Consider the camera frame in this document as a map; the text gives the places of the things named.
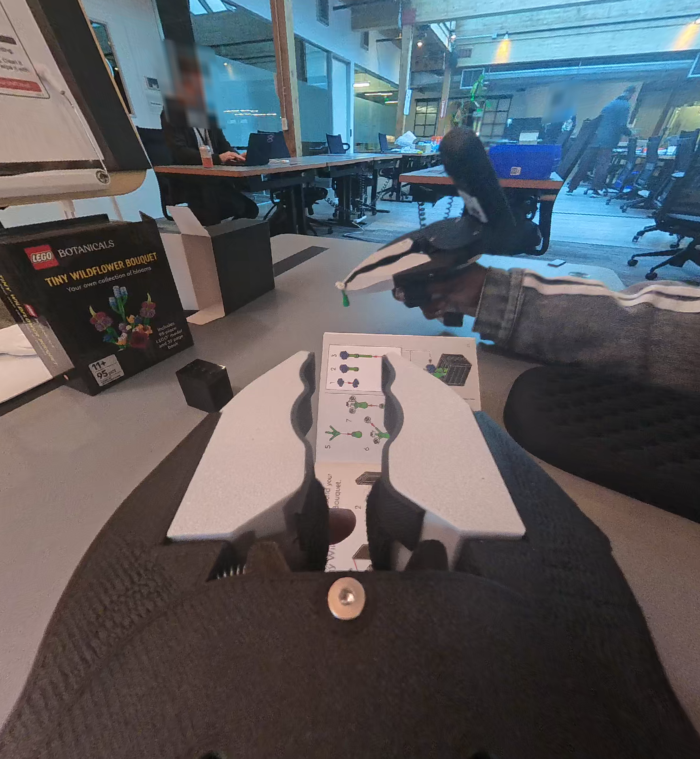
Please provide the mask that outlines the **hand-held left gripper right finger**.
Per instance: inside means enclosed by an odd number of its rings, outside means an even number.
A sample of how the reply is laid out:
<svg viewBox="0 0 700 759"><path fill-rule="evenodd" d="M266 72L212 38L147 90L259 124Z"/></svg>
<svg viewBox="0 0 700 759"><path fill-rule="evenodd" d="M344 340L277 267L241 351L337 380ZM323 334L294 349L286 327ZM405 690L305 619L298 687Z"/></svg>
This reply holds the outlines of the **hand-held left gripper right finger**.
<svg viewBox="0 0 700 759"><path fill-rule="evenodd" d="M381 472L367 497L371 567L402 571L423 544L446 568L469 541L516 542L526 527L478 423L453 389L398 355L381 362Z"/></svg>

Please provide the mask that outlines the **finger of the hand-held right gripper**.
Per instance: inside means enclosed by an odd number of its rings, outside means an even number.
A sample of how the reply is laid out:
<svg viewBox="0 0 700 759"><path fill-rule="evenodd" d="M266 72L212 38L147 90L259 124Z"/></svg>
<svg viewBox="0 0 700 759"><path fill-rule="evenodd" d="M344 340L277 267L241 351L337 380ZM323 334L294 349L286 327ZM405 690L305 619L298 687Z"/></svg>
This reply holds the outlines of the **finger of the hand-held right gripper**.
<svg viewBox="0 0 700 759"><path fill-rule="evenodd" d="M429 255L422 248L422 243L413 234L408 234L372 253L358 264L349 275L361 276L377 273L380 276L400 276L404 272L428 265Z"/></svg>
<svg viewBox="0 0 700 759"><path fill-rule="evenodd" d="M389 291L393 289L396 275L429 263L431 257L426 253L377 251L337 281L337 290L342 293Z"/></svg>

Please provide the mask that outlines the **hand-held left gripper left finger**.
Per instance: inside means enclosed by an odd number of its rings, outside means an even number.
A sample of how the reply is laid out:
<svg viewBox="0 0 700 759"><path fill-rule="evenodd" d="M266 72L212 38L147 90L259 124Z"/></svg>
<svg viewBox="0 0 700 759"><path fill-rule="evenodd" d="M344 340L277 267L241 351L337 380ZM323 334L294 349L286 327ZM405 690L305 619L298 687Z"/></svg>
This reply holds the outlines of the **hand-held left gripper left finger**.
<svg viewBox="0 0 700 759"><path fill-rule="evenodd" d="M229 567L252 545L276 544L296 571L322 572L329 507L307 439L315 355L298 351L223 407L166 534L173 543L224 541Z"/></svg>

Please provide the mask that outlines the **small black lego cube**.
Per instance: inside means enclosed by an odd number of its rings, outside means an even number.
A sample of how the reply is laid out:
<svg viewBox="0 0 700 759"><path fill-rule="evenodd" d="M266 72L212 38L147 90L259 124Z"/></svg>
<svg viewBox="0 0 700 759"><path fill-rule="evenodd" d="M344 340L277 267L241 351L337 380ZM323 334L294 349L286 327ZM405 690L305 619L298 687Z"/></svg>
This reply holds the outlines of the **small black lego cube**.
<svg viewBox="0 0 700 759"><path fill-rule="evenodd" d="M205 413L220 412L235 393L225 366L197 358L175 373L188 406Z"/></svg>

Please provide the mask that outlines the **lego instruction booklet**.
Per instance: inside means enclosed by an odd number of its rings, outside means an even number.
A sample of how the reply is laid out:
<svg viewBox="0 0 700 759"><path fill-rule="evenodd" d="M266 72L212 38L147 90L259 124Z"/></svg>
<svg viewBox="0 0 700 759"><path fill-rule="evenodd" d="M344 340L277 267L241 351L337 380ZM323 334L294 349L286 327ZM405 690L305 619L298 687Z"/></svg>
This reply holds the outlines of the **lego instruction booklet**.
<svg viewBox="0 0 700 759"><path fill-rule="evenodd" d="M327 572L371 569L366 503L381 477L385 422L382 358L409 361L481 409L477 340L465 336L324 334L316 392L315 472L330 508L355 517L352 533L329 547Z"/></svg>

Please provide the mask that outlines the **black lego set box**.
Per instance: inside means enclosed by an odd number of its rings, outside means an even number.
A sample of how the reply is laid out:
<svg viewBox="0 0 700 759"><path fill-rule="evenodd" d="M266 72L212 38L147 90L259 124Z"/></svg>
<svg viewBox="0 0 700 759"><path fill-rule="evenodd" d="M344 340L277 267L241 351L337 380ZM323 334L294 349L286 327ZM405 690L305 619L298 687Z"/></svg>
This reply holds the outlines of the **black lego set box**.
<svg viewBox="0 0 700 759"><path fill-rule="evenodd" d="M0 299L51 375L89 395L193 346L148 215L0 229Z"/></svg>

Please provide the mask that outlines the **person's right hand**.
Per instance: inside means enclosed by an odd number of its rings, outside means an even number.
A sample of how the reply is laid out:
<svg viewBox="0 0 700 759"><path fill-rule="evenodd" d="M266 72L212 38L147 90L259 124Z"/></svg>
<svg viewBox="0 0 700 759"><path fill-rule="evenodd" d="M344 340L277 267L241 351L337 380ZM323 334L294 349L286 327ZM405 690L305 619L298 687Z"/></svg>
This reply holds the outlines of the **person's right hand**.
<svg viewBox="0 0 700 759"><path fill-rule="evenodd" d="M426 319L443 324L455 316L476 318L489 273L489 268L472 263L430 279L417 298L400 292L399 299L407 308L420 309Z"/></svg>

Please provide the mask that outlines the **small blue plastic bin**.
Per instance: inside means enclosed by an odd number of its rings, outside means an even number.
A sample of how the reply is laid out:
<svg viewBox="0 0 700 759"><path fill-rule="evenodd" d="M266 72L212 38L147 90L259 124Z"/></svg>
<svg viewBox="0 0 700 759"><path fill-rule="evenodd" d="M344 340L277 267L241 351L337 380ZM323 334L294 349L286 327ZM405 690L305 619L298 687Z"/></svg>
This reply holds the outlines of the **small blue plastic bin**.
<svg viewBox="0 0 700 759"><path fill-rule="evenodd" d="M550 179L560 165L560 145L500 143L488 149L488 156L499 179Z"/></svg>

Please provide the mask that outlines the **open black cardboard box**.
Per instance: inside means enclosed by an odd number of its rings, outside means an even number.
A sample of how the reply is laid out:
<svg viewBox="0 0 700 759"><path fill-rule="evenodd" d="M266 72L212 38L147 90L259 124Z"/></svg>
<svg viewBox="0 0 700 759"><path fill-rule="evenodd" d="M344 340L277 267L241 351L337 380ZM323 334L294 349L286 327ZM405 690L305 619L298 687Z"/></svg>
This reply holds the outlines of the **open black cardboard box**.
<svg viewBox="0 0 700 759"><path fill-rule="evenodd" d="M191 325L222 319L275 288L268 223L204 226L186 206L168 212L178 232L162 232L161 241Z"/></svg>

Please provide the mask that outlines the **dark laptop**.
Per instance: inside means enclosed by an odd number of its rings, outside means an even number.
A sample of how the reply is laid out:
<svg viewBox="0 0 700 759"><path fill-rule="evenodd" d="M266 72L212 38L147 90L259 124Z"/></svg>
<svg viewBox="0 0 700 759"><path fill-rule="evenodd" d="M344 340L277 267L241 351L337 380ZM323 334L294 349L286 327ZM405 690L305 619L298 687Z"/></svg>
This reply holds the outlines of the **dark laptop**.
<svg viewBox="0 0 700 759"><path fill-rule="evenodd" d="M271 162L289 160L290 157L282 131L258 131L249 136L244 163L248 167L267 166Z"/></svg>

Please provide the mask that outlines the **document stand with sheet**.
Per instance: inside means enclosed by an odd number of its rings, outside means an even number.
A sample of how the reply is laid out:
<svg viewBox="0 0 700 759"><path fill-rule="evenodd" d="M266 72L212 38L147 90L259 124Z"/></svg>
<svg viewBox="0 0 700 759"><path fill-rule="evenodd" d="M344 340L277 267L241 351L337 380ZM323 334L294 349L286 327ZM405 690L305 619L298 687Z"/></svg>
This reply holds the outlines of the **document stand with sheet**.
<svg viewBox="0 0 700 759"><path fill-rule="evenodd" d="M0 2L0 218L159 215L153 2Z"/></svg>

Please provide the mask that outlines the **wooden post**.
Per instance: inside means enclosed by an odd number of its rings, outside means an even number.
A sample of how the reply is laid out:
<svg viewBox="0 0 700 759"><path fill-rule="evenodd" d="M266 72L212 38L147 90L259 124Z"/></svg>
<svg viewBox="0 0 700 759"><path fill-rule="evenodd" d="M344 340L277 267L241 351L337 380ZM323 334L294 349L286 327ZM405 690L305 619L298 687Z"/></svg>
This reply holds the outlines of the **wooden post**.
<svg viewBox="0 0 700 759"><path fill-rule="evenodd" d="M292 158L301 158L303 152L292 1L270 1L269 5L276 57L276 92L279 98L282 132L289 155Z"/></svg>

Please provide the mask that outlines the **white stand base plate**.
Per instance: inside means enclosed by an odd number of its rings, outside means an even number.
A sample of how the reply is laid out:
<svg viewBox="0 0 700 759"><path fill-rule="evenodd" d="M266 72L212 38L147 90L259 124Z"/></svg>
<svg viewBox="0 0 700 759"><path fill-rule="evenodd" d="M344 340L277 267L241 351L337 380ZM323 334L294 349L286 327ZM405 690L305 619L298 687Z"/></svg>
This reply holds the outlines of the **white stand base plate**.
<svg viewBox="0 0 700 759"><path fill-rule="evenodd" d="M0 404L52 379L18 326L0 329Z"/></svg>

